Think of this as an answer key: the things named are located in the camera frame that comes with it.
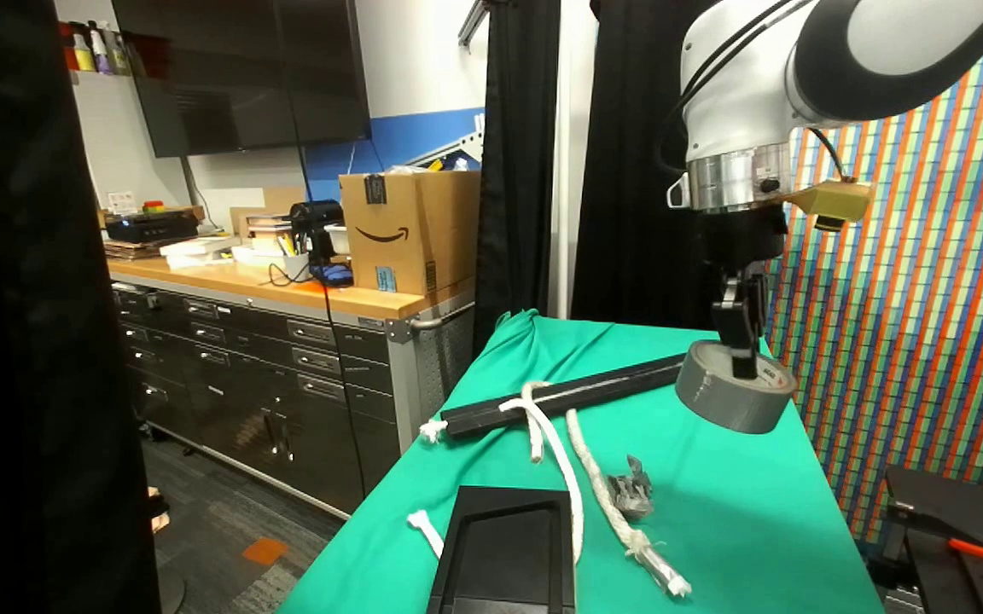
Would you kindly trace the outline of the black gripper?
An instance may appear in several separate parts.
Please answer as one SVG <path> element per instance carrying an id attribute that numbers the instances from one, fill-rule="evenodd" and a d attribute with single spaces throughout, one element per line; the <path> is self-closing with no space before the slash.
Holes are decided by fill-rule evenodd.
<path id="1" fill-rule="evenodd" d="M 753 212 L 727 212 L 703 218 L 703 263 L 711 289 L 721 292 L 711 307 L 721 340 L 735 349 L 735 374 L 759 374 L 765 269 L 787 244 L 787 220 L 778 203 Z"/>

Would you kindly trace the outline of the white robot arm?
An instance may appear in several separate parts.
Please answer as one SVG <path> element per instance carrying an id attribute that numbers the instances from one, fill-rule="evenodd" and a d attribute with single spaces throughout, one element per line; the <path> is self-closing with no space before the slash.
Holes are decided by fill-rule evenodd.
<path id="1" fill-rule="evenodd" d="M 901 117 L 979 58 L 983 0 L 718 0 L 679 45 L 686 209 L 778 203 L 795 125 Z"/>

